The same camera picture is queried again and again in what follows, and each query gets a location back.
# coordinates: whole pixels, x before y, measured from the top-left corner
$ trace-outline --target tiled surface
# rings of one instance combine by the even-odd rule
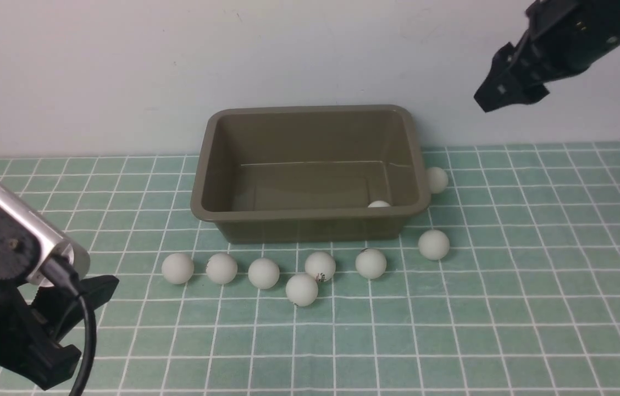
[[[620,142],[424,157],[450,186],[399,240],[368,244],[389,259],[370,283],[353,271],[366,243],[228,245],[190,214],[195,156],[0,160],[0,178],[90,248],[92,273],[121,279],[98,313],[91,394],[620,396]],[[416,250],[433,226],[453,245],[440,263]],[[158,268],[184,251],[203,273],[230,251],[285,279],[313,250],[338,274],[300,309],[283,283],[172,286]],[[0,394],[32,393],[0,370]]]

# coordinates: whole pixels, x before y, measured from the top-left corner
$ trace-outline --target white grout line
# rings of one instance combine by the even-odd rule
[[[540,160],[541,160],[540,153],[538,153],[537,151],[536,151],[536,153],[537,153],[537,157],[540,158]],[[571,155],[567,151],[565,151],[565,153],[567,155],[567,158],[569,158],[569,160],[572,161]],[[579,175],[578,170],[574,170],[574,171],[576,172],[576,174],[579,177],[579,179],[581,179],[581,175]],[[591,193],[589,193],[589,190],[588,190],[588,188],[586,188],[586,186],[584,186],[584,190],[586,191],[586,194],[588,195],[589,200],[593,203],[594,199],[591,196]],[[561,204],[561,198],[559,198],[559,193],[556,190],[554,191],[554,196],[556,196],[558,203]],[[600,213],[598,207],[596,207],[595,204],[594,204],[594,208],[596,210],[596,215],[599,218],[602,219],[601,213]],[[571,219],[569,219],[569,214],[566,211],[564,211],[564,217],[567,219],[567,222],[571,223]],[[610,231],[607,229],[605,224],[604,224],[604,228],[606,228],[606,233],[607,233],[608,237],[611,239],[611,241],[613,241],[612,235],[611,235]],[[579,236],[576,234],[576,231],[574,230],[574,225],[571,225],[571,231],[572,231],[572,235],[574,236],[574,240],[576,241],[577,245],[580,246],[581,242],[579,241]],[[589,256],[586,254],[586,251],[584,251],[583,248],[581,248],[581,253],[584,256],[584,259],[586,260],[586,265],[589,266],[589,268],[591,269],[591,277],[593,278],[594,285],[596,285],[596,290],[598,290],[599,293],[601,294],[601,298],[602,298],[602,301],[604,302],[604,306],[606,307],[606,311],[607,311],[608,315],[611,317],[611,321],[612,321],[613,325],[616,327],[617,334],[620,337],[620,326],[618,325],[617,319],[613,315],[611,306],[609,305],[609,303],[607,301],[607,299],[609,297],[607,295],[605,295],[604,291],[602,291],[601,285],[599,284],[599,280],[598,280],[598,278],[596,277],[596,274],[593,271],[593,266],[591,265],[591,260],[589,259]],[[588,356],[587,356],[587,359],[589,360],[589,365],[591,365],[591,373],[594,374],[594,378],[597,378],[596,370],[594,369],[594,366],[591,363],[590,358],[588,358]],[[599,387],[599,389],[601,389],[601,386],[600,386],[598,380],[596,380],[596,384]]]
[[[398,235],[398,245],[401,248],[400,256],[401,256],[401,263],[403,263],[403,270],[406,270],[408,269],[408,267],[405,264],[405,251],[403,251],[403,237],[400,235]],[[413,299],[410,296],[410,283],[408,282],[408,273],[403,271],[403,276],[405,277],[405,293],[408,298],[408,312],[410,312],[410,326],[411,326],[411,330],[413,331],[413,346],[415,348],[415,353],[419,354],[420,349],[418,348],[418,334],[417,334],[416,327],[415,327],[415,315],[413,315]],[[423,378],[423,363],[418,356],[416,356],[416,360],[418,363],[418,379],[420,380],[420,388],[424,389],[425,379]]]
[[[364,246],[368,248],[368,241],[365,241]],[[376,391],[378,392],[378,396],[381,396],[381,380],[380,380],[380,370],[378,369],[378,346],[376,343],[376,319],[373,314],[373,296],[371,293],[371,283],[372,280],[368,281],[368,305],[371,313],[371,338],[373,339],[373,365],[376,369]]]

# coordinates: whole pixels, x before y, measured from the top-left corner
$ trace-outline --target white ball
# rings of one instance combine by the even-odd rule
[[[439,194],[449,184],[449,177],[442,168],[428,168],[428,186],[430,186],[430,192],[433,194]]]
[[[391,205],[386,201],[373,201],[368,205],[370,208],[388,208],[388,206]]]
[[[278,265],[268,258],[254,260],[249,266],[249,281],[259,289],[272,288],[278,281],[280,269]]]
[[[420,254],[430,260],[441,260],[449,253],[449,238],[439,230],[429,230],[418,240]]]
[[[161,273],[164,279],[174,285],[182,285],[190,280],[195,272],[195,266],[189,255],[183,253],[173,253],[164,259],[161,264]]]
[[[218,285],[230,283],[237,276],[237,261],[227,253],[217,253],[207,261],[205,273]]]
[[[356,256],[356,270],[366,279],[376,279],[386,272],[386,256],[380,250],[367,248]]]
[[[317,282],[312,276],[300,273],[285,284],[285,295],[297,306],[308,306],[317,298]]]
[[[324,251],[316,251],[305,259],[305,272],[318,282],[327,282],[337,271],[335,259]]]

